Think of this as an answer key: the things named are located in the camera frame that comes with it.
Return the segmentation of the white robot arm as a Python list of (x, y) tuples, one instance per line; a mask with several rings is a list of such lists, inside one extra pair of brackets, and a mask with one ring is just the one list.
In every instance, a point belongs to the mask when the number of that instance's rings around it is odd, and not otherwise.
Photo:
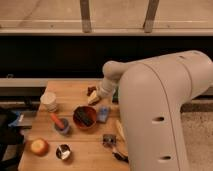
[(213, 84), (213, 61), (191, 50), (108, 61), (97, 99), (118, 93), (131, 171), (189, 171), (181, 106)]

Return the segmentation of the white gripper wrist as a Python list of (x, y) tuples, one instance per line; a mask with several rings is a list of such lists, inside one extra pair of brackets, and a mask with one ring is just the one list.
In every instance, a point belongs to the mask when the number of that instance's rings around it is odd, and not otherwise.
[(96, 104), (100, 100), (99, 96), (101, 98), (106, 98), (112, 95), (116, 87), (117, 87), (116, 82), (109, 80), (107, 78), (103, 78), (98, 86), (98, 94), (97, 94), (97, 91), (94, 90), (87, 99), (88, 104), (89, 105)]

